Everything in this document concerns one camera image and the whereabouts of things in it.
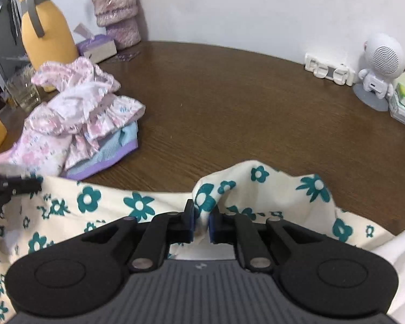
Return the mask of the cream teal flower dress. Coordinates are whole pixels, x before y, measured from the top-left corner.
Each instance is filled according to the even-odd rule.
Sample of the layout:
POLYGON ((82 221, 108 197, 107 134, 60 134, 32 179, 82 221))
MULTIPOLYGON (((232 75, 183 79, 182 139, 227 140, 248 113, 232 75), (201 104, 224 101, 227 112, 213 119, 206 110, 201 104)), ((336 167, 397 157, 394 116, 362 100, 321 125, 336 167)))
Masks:
POLYGON ((117 190, 58 177, 41 177, 41 184, 40 192, 13 197, 0 213, 0 323, 15 313, 4 278, 19 258, 121 217, 149 222, 182 211, 187 200, 196 207, 196 243, 214 208, 258 223, 279 217, 367 250, 392 238, 373 221, 339 208, 318 175, 292 176, 256 160, 207 175, 183 193, 117 190))

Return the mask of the pink floral garment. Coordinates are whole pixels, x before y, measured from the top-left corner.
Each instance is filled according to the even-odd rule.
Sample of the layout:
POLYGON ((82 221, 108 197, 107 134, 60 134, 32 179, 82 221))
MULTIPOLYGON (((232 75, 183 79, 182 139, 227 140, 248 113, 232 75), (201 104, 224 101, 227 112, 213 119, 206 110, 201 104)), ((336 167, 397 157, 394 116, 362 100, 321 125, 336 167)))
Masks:
POLYGON ((137 122, 145 105, 117 95, 120 83, 85 57, 69 64, 46 62, 31 81, 58 94, 25 119, 21 137, 0 154, 0 172, 61 176, 91 158, 101 139, 137 122))

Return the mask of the blue purple garment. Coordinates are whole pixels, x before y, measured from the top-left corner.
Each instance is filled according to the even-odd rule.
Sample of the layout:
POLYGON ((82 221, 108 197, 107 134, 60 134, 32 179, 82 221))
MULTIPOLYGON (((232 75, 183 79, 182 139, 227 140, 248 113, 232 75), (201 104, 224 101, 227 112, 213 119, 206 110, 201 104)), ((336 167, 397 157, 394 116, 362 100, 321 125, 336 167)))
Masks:
POLYGON ((81 181, 122 160, 138 149, 138 125, 131 122, 120 130, 101 139, 100 149, 89 159, 83 160, 61 174, 62 178, 81 181))

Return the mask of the clear glass cup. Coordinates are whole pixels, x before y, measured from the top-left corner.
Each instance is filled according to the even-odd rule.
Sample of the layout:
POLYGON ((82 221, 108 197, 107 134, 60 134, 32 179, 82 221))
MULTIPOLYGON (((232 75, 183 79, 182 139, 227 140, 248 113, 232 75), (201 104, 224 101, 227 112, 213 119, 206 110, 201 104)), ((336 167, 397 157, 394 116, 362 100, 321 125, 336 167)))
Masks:
POLYGON ((16 72, 7 82, 7 89, 13 100, 26 113, 31 112, 41 103, 39 91, 31 82, 33 70, 24 68, 16 72))

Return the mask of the grey refrigerator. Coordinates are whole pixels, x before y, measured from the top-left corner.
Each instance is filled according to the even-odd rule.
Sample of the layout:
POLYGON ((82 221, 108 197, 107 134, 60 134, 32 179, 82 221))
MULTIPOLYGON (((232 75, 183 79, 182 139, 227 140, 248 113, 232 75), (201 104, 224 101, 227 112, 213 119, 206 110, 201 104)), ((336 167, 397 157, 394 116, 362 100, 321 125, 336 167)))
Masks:
POLYGON ((22 44, 20 14, 16 0, 0 0, 0 87, 29 63, 22 44))

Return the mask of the yellow thermos jug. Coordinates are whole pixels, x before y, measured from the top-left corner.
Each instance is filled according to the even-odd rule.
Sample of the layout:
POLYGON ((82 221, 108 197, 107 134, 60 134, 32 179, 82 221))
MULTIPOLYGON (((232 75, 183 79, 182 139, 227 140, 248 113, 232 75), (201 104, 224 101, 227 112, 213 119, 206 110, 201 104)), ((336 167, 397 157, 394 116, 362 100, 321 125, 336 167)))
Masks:
POLYGON ((22 44, 34 70, 46 62, 72 63, 79 57, 69 25, 52 0, 19 0, 22 44))

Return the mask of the purple tissue box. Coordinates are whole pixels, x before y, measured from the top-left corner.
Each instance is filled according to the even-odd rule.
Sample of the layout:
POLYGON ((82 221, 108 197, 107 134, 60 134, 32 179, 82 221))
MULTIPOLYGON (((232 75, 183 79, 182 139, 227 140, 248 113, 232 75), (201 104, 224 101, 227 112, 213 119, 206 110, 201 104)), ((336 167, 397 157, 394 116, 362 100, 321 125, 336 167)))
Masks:
POLYGON ((93 34, 84 24, 78 24, 74 33, 84 38, 77 43, 79 55, 89 59, 92 63, 98 64, 117 54, 114 39, 106 34, 93 34))

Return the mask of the pink fuzzy vase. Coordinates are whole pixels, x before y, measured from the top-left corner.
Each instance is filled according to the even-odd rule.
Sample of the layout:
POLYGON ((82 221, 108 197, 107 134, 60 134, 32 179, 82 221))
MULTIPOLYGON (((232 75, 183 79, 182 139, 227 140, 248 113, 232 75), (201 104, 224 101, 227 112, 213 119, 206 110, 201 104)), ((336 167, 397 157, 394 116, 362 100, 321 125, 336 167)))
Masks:
POLYGON ((116 48, 123 50, 141 41, 136 16, 137 0, 92 0, 96 23, 105 27, 106 35, 114 39, 116 48))

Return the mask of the white astronaut speaker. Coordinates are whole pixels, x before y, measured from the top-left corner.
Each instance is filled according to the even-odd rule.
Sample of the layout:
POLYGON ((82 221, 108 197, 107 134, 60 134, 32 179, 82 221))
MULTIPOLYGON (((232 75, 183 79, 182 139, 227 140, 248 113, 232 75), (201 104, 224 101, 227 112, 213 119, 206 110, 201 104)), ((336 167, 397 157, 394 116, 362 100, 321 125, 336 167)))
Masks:
POLYGON ((359 71, 353 93, 373 110, 387 112, 394 81, 405 72, 402 46, 388 34, 373 34, 364 43, 364 61, 366 67, 359 71))

